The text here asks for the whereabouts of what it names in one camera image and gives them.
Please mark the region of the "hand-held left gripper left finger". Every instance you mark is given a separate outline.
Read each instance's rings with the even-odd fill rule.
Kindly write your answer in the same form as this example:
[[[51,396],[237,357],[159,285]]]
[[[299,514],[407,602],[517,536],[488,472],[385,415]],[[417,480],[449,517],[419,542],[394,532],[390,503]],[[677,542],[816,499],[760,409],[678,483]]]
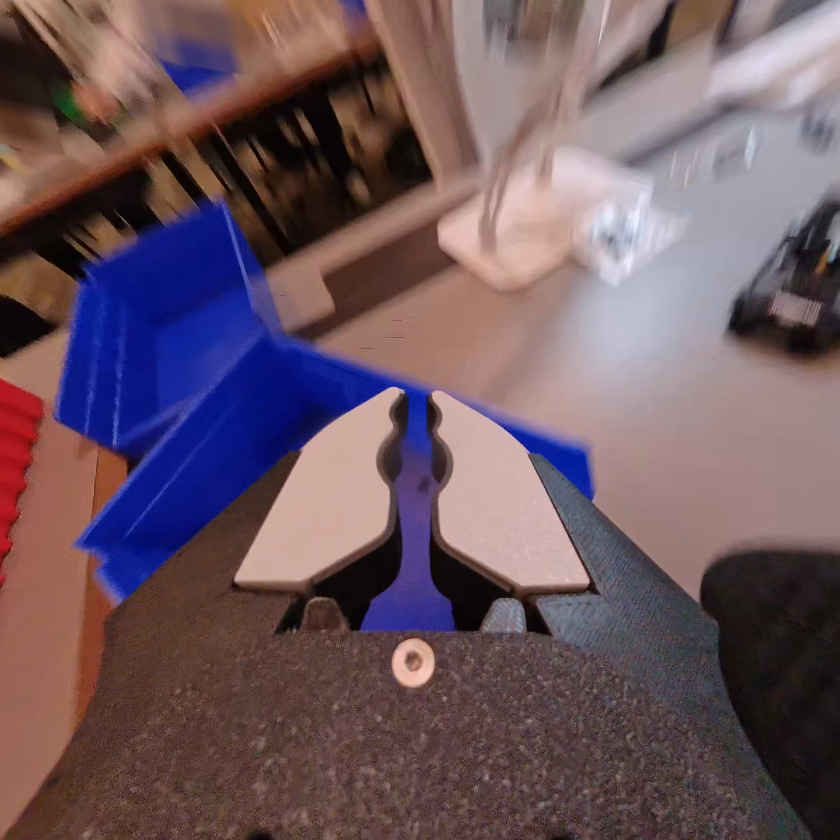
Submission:
[[[406,393],[384,389],[304,444],[234,585],[332,599],[350,627],[361,628],[402,565],[396,480],[406,425]]]

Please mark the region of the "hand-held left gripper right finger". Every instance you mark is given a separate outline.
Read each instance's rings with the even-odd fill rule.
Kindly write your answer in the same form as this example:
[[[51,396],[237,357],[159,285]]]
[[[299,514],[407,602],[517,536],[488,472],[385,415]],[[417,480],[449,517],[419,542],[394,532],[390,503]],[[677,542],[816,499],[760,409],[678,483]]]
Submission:
[[[456,628],[478,628],[493,602],[578,595],[592,578],[531,455],[501,425],[431,393],[431,575]]]

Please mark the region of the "black lego car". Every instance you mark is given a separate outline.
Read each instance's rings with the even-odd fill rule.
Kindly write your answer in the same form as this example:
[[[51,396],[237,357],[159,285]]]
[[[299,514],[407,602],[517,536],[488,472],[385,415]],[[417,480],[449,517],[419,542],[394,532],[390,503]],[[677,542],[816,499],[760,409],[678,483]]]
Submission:
[[[776,331],[790,354],[814,358],[838,346],[839,197],[829,192],[794,223],[734,298],[729,333]]]

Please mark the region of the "blue storage bin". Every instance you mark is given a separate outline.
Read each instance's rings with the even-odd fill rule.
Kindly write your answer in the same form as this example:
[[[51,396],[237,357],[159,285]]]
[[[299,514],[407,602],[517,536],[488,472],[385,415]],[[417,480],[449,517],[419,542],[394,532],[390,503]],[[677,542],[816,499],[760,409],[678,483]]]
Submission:
[[[205,202],[87,270],[54,417],[144,457],[252,342],[282,334],[242,229],[225,201]]]
[[[149,449],[82,534],[78,547],[100,564],[98,582],[124,602],[162,564],[250,488],[281,458],[328,422],[388,386],[408,399],[404,472],[396,482],[402,520],[402,568],[373,600],[365,629],[453,629],[448,602],[429,570],[432,444],[425,382],[407,380],[316,350],[263,338],[217,374],[209,389]]]

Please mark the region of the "white booklet stand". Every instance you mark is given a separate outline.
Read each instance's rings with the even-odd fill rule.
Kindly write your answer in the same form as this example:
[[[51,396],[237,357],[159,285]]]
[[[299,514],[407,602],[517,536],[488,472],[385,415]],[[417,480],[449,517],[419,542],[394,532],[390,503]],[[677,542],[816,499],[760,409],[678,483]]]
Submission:
[[[458,82],[484,170],[437,225],[440,248],[497,291],[542,279],[592,221],[646,216],[653,184],[569,144],[588,95],[648,40],[666,2],[455,2]]]

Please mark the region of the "sticker sheet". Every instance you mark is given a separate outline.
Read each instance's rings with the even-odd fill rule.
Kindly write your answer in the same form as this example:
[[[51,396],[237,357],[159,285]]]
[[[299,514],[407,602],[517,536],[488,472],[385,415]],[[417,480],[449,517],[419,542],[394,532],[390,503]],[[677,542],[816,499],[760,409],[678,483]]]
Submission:
[[[619,287],[685,236],[686,215],[653,202],[653,191],[618,193],[583,211],[570,256],[610,287]]]

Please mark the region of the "red storage bin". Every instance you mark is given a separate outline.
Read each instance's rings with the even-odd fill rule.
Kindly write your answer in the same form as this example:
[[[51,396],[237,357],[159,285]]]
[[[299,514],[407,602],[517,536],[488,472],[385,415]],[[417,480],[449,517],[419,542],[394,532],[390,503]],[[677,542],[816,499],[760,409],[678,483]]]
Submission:
[[[1,585],[6,580],[4,563],[14,546],[13,530],[45,413],[39,397],[1,380]]]

